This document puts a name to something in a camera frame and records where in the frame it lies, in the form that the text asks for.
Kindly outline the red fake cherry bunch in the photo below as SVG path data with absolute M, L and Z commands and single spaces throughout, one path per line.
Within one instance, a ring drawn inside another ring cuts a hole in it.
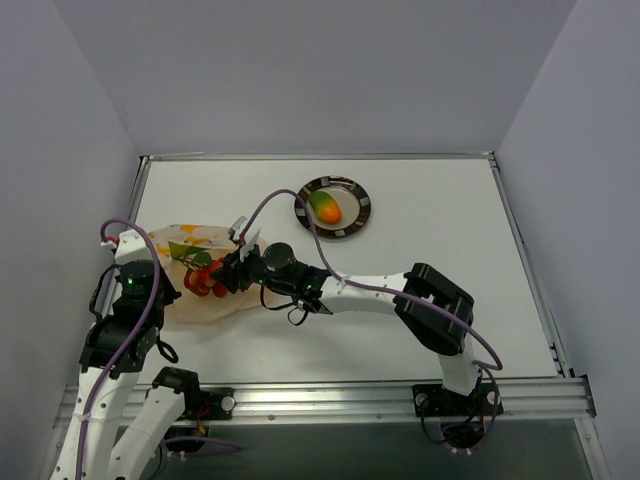
M 228 291 L 215 284 L 209 277 L 209 266 L 214 260 L 222 260 L 212 249 L 201 246 L 168 244 L 170 261 L 166 267 L 167 275 L 173 282 L 181 282 L 182 287 L 197 297 L 214 296 L 225 298 Z

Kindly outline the translucent orange plastic bag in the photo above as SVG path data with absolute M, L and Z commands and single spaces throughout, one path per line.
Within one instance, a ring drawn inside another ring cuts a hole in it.
M 235 251 L 227 229 L 173 224 L 148 233 L 161 266 L 181 297 L 165 310 L 173 325 L 209 325 L 260 306 L 259 287 L 230 292 L 209 275 Z

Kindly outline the green orange fake mango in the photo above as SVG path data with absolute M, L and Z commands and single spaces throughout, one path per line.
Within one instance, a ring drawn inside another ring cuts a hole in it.
M 322 223 L 335 225 L 342 219 L 342 211 L 337 201 L 326 191 L 312 192 L 308 197 L 315 217 Z

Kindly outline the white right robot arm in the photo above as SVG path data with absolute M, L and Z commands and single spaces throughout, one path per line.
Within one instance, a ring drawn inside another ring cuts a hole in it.
M 397 317 L 438 355 L 447 406 L 464 413 L 480 400 L 479 368 L 466 343 L 474 299 L 428 264 L 416 263 L 406 273 L 347 276 L 301 262 L 290 245 L 280 242 L 265 251 L 240 248 L 223 257 L 210 277 L 233 294 L 258 285 L 288 297 L 305 316 L 361 312 Z

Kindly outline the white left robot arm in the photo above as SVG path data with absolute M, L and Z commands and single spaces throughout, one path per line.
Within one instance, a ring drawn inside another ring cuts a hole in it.
M 197 373 L 177 368 L 177 353 L 160 338 L 164 309 L 179 293 L 151 260 L 112 268 L 121 293 L 110 313 L 94 314 L 86 336 L 75 406 L 51 473 L 54 479 L 138 479 L 171 425 L 201 409 Z M 123 428 L 152 349 L 170 364 L 156 375 L 141 409 Z

